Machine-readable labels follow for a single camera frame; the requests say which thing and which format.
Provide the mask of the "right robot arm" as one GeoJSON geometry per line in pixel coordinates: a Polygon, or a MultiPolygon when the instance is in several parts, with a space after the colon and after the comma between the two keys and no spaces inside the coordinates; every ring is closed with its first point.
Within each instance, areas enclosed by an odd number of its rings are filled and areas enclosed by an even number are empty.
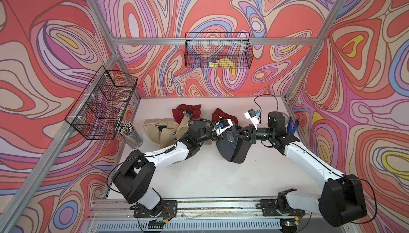
{"type": "Polygon", "coordinates": [[[294,188],[280,192],[276,204],[280,213],[290,210],[312,212],[334,227],[366,217],[362,182],[357,176],[342,173],[312,153],[288,128],[291,122],[283,113],[270,112],[266,128],[259,127],[260,115],[260,111],[253,109],[245,113],[251,125],[243,130],[241,137],[252,144],[269,142],[270,148],[294,161],[321,190],[319,195],[299,193],[294,188]]]}

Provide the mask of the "dark red cap front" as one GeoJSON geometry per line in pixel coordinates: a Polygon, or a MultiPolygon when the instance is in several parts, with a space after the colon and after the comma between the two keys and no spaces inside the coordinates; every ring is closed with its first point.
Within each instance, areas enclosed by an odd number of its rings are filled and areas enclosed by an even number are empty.
{"type": "Polygon", "coordinates": [[[180,124],[182,120],[187,117],[188,119],[196,119],[201,116],[202,105],[186,105],[181,104],[177,108],[172,109],[174,120],[180,124]]]}

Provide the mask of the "grey Colorado cap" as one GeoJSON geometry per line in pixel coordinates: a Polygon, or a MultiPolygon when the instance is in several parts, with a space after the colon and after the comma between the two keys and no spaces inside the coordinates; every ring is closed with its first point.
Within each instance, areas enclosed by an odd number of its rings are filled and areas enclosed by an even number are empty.
{"type": "Polygon", "coordinates": [[[242,164],[251,147],[251,143],[239,137],[241,133],[236,133],[236,130],[242,129],[239,125],[234,125],[224,131],[216,141],[217,149],[220,155],[228,162],[242,164]]]}

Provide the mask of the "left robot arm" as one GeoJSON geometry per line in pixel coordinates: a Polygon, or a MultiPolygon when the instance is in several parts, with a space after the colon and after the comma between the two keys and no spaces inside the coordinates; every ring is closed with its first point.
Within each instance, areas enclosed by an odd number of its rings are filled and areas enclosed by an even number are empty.
{"type": "Polygon", "coordinates": [[[128,204],[134,204],[135,211],[143,211],[148,217],[162,217],[167,211],[163,198],[150,187],[154,172],[194,156],[206,141],[216,141],[221,134],[232,127],[230,119],[218,123],[202,118],[188,120],[186,133],[165,148],[155,152],[142,153],[135,150],[112,171],[112,183],[116,192],[122,194],[128,204]]]}

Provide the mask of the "beige cap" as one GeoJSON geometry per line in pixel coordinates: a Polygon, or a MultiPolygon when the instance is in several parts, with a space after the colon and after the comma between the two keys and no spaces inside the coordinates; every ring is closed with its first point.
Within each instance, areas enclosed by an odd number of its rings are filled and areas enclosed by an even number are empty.
{"type": "Polygon", "coordinates": [[[160,119],[148,119],[145,120],[144,122],[144,130],[149,139],[157,144],[160,144],[159,138],[160,138],[160,129],[159,127],[159,120],[160,119]]]}
{"type": "Polygon", "coordinates": [[[160,119],[159,127],[160,129],[160,148],[165,148],[176,143],[177,140],[181,139],[188,130],[188,117],[183,117],[181,123],[177,123],[171,118],[160,119]]]}

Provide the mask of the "red Colorado cap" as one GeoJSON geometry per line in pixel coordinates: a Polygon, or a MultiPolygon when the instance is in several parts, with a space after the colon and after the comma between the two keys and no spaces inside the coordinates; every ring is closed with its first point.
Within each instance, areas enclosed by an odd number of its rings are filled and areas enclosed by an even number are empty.
{"type": "Polygon", "coordinates": [[[212,113],[212,121],[217,123],[221,119],[231,119],[234,124],[238,124],[238,118],[236,116],[232,116],[230,114],[225,113],[220,108],[215,109],[212,113]]]}

